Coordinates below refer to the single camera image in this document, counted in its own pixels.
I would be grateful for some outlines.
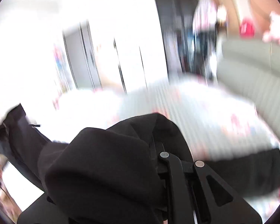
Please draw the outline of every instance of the red object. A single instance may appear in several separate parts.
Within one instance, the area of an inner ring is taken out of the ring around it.
[[[239,27],[239,34],[242,37],[254,37],[255,29],[250,19],[243,19]]]

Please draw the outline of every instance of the silver screw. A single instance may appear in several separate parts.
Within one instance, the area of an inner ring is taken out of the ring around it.
[[[166,158],[166,157],[169,157],[169,153],[168,153],[168,152],[161,152],[161,153],[160,153],[160,156],[161,156],[162,158]]]
[[[195,162],[195,165],[196,165],[197,167],[204,167],[204,162],[198,160],[198,161]]]

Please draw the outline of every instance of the stuffed toy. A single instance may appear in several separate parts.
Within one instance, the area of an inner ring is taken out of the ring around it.
[[[270,13],[270,30],[263,33],[264,42],[277,41],[280,45],[280,15],[275,12]]]

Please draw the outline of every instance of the bed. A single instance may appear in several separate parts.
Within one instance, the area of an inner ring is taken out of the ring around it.
[[[280,141],[257,116],[252,101],[234,96],[224,87],[207,84],[196,76],[184,76],[170,84],[158,83],[128,95],[113,91],[72,91],[59,99],[58,106],[54,115],[40,122],[39,128],[55,141],[71,142],[85,127],[107,129],[133,116],[159,112],[180,128],[194,160],[229,159],[280,148]],[[21,184],[23,192],[16,190],[10,177],[15,171],[12,166],[7,167],[3,180],[24,210],[42,191],[28,182]],[[246,201],[265,222],[280,204],[280,189]]]

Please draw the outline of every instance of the gray upholstered headboard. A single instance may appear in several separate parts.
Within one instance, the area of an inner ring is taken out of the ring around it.
[[[280,139],[280,46],[235,38],[222,44],[222,53],[218,81],[253,100],[258,114]]]

